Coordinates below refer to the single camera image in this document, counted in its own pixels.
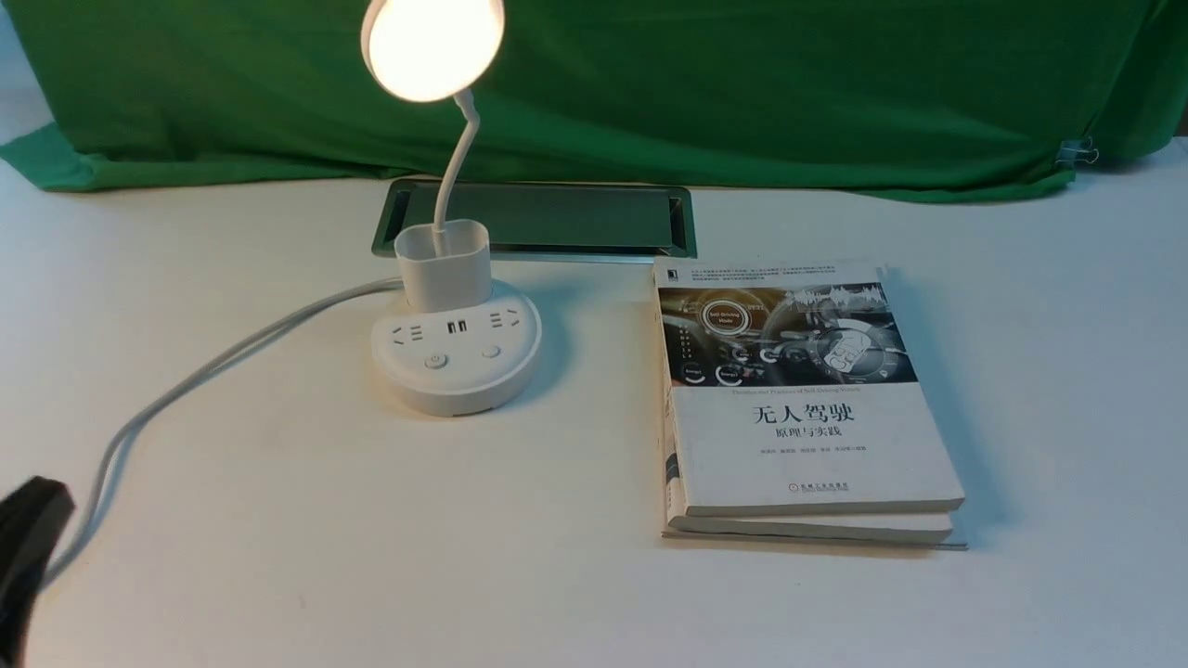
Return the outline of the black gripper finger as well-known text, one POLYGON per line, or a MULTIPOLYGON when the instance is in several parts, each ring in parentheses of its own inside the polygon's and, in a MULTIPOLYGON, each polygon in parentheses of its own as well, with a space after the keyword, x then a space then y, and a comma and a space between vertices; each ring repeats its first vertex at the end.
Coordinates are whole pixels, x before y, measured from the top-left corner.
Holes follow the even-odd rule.
POLYGON ((1 664, 24 664, 48 560, 75 510, 64 483, 33 475, 1 503, 1 664))

